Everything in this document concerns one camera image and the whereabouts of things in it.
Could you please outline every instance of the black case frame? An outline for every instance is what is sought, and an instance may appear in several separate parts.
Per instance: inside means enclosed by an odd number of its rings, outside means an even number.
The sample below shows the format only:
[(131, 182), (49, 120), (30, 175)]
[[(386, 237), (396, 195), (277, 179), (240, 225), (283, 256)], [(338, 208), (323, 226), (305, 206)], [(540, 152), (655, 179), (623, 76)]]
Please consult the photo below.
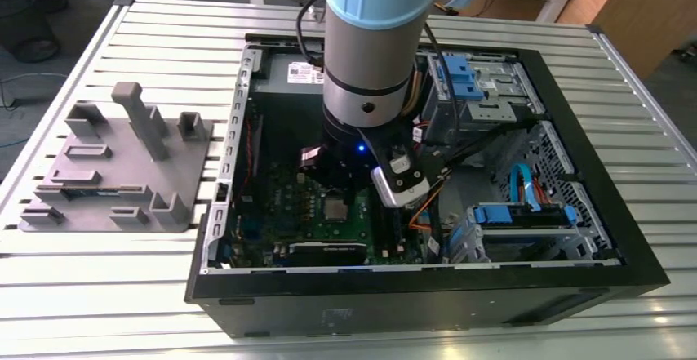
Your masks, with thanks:
[[(247, 41), (261, 41), (257, 48), (263, 48), (279, 42), (287, 45), (293, 38), (255, 36)], [(203, 275), (199, 274), (201, 226), (185, 302), (199, 304), (231, 336), (547, 324), (611, 298), (637, 296), (670, 282), (539, 52), (443, 47), (452, 51), (516, 55), (623, 265)]]

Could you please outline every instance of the gray floor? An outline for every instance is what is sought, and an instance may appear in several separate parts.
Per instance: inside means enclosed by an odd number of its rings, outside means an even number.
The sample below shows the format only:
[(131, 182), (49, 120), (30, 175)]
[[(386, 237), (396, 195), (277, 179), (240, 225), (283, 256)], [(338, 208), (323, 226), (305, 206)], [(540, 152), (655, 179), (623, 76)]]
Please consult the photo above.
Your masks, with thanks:
[(670, 55), (643, 82), (677, 128), (697, 148), (697, 61)]
[[(0, 79), (20, 73), (50, 72), (68, 74), (92, 33), (109, 9), (112, 0), (69, 0), (70, 7), (49, 16), (50, 26), (61, 41), (61, 54), (40, 64), (20, 64), (0, 50)], [(199, 0), (247, 2), (247, 0)], [(267, 0), (276, 5), (297, 5), (297, 0)], [(26, 138), (50, 99), (60, 88), (60, 78), (28, 78), (5, 84), (5, 93), (17, 99), (18, 109), (8, 113), (0, 109), (0, 146)], [(697, 146), (697, 66), (682, 64), (670, 57), (646, 86), (662, 104), (690, 143)], [(0, 179), (4, 178), (22, 145), (0, 148)]]

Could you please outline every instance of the slotted metal tabletop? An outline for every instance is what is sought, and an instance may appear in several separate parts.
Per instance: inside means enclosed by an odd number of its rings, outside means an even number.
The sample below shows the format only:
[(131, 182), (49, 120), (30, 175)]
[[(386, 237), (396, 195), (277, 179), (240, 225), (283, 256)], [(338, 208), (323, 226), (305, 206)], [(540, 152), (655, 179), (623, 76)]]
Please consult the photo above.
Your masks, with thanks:
[[(297, 8), (136, 0), (113, 6), (0, 186), (0, 358), (686, 358), (697, 356), (697, 163), (602, 35), (585, 27), (432, 17), (443, 43), (535, 49), (671, 284), (547, 327), (231, 340), (183, 301), (196, 230), (22, 233), (18, 212), (69, 133), (76, 101), (125, 117), (119, 81), (165, 118), (216, 122), (197, 199), (211, 200), (247, 33), (293, 34)], [(307, 35), (321, 25), (307, 19)], [(196, 206), (192, 227), (204, 205)]]

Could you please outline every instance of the wooden cabinet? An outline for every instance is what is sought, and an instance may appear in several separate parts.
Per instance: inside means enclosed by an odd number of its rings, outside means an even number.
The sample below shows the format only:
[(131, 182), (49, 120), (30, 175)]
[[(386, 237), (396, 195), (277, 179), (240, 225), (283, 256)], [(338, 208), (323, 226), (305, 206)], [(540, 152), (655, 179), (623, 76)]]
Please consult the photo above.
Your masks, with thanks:
[(598, 25), (645, 78), (697, 27), (697, 0), (570, 0), (559, 23)]

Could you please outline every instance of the motherboard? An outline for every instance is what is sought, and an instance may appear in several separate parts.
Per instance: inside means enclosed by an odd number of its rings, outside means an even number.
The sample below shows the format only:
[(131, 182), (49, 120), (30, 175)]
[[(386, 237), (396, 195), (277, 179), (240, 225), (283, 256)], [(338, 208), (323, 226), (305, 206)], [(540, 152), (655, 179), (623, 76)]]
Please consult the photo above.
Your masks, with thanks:
[[(228, 221), (231, 242), (221, 258), (232, 266), (420, 263), (419, 237), (402, 233), (398, 212), (384, 217), (379, 205), (374, 209), (379, 200), (370, 190), (346, 202), (339, 190), (323, 187), (287, 162), (271, 162), (253, 185)], [(384, 225), (394, 231), (384, 231)]]

